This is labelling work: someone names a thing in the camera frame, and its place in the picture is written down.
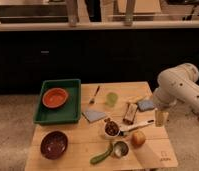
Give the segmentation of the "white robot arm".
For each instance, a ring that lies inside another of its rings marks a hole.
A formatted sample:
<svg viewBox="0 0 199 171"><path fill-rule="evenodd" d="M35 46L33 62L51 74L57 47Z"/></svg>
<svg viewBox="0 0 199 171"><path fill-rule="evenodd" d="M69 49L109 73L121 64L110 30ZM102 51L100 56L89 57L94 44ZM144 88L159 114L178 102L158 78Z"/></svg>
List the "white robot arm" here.
<svg viewBox="0 0 199 171"><path fill-rule="evenodd" d="M182 101L192 108L199 121L198 79L199 70L191 63L163 70L158 74L158 87L152 94L154 104L159 110L165 110Z"/></svg>

